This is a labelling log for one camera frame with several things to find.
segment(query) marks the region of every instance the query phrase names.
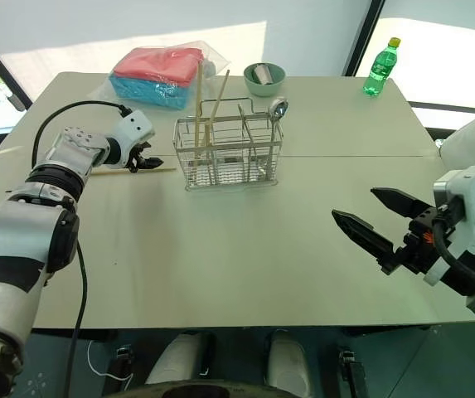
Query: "bottle cap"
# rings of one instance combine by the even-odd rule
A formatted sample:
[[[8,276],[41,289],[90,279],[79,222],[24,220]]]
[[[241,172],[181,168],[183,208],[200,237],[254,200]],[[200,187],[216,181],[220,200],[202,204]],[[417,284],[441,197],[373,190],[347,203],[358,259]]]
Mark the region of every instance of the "bottle cap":
[[[401,39],[399,39],[398,37],[392,37],[390,41],[388,42],[388,45],[390,47],[399,47],[400,43],[401,43]]]

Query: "white wall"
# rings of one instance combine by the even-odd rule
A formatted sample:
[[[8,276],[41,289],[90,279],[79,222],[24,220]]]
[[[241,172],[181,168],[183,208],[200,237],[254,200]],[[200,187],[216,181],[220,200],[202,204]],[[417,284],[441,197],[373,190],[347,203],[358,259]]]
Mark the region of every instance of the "white wall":
[[[475,1],[386,0],[357,75],[391,36],[402,39],[391,77],[406,99],[475,107]]]
[[[107,72],[135,46],[205,40],[232,75],[272,61],[340,75],[370,0],[0,0],[0,58],[35,99],[60,71]]]

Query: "green bowl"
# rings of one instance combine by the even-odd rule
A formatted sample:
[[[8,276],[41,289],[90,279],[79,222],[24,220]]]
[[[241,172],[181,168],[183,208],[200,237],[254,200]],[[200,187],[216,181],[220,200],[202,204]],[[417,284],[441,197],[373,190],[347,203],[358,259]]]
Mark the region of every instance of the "green bowl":
[[[272,81],[274,82],[272,85],[260,85],[255,81],[254,68],[259,64],[265,64],[268,66],[270,75],[272,76]],[[250,93],[257,95],[258,97],[272,97],[276,95],[279,91],[279,87],[281,87],[285,80],[285,71],[283,68],[266,62],[258,62],[256,64],[246,66],[243,75],[245,75],[246,87],[248,87]]]

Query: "green bottle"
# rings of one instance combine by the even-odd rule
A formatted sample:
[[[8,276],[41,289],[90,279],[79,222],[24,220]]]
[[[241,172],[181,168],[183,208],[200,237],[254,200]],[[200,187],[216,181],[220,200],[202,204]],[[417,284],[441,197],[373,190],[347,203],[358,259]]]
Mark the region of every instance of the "green bottle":
[[[397,62],[397,47],[400,46],[400,43],[401,39],[392,37],[388,42],[388,47],[381,51],[376,57],[371,67],[370,75],[362,87],[366,94],[376,96],[383,90],[386,78]]]

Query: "wire basket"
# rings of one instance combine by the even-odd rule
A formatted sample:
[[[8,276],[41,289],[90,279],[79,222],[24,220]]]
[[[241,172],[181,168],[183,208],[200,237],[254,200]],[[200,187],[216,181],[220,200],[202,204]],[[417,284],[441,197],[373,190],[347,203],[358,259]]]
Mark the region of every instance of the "wire basket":
[[[197,136],[194,116],[176,122],[173,143],[186,178],[186,189],[275,184],[283,141],[279,120],[273,122],[268,112],[255,112],[251,98],[223,101],[235,106],[235,115],[215,117],[212,128],[206,127],[210,118],[202,116],[202,106],[215,100],[203,100]],[[241,104],[248,105],[248,114]]]

